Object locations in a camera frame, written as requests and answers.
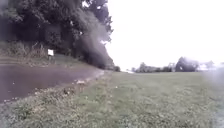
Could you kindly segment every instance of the grassy field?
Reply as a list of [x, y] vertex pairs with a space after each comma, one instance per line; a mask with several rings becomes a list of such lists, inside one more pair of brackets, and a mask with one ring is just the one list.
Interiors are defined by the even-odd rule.
[[221, 94], [201, 73], [108, 73], [88, 86], [67, 85], [2, 104], [0, 124], [1, 128], [216, 128]]

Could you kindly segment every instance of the bush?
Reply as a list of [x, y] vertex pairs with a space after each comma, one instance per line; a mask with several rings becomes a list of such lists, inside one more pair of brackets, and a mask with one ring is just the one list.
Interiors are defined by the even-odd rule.
[[114, 71], [116, 71], [116, 72], [121, 72], [121, 68], [120, 68], [119, 66], [115, 66], [115, 67], [114, 67]]

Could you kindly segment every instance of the overcast sky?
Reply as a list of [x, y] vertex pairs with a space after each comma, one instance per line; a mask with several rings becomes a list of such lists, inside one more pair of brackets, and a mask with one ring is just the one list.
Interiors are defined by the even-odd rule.
[[123, 69], [168, 65], [180, 56], [224, 61], [223, 0], [109, 0], [114, 33], [107, 45]]

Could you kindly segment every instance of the green grass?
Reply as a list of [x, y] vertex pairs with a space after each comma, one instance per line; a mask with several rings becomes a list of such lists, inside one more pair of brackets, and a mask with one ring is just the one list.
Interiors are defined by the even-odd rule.
[[109, 73], [0, 107], [1, 128], [211, 128], [221, 98], [200, 73]]

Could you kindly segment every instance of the white sign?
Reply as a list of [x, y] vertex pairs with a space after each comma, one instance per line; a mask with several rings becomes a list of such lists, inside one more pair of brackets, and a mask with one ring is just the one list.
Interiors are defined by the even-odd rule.
[[49, 56], [54, 56], [54, 50], [48, 49], [48, 55]]

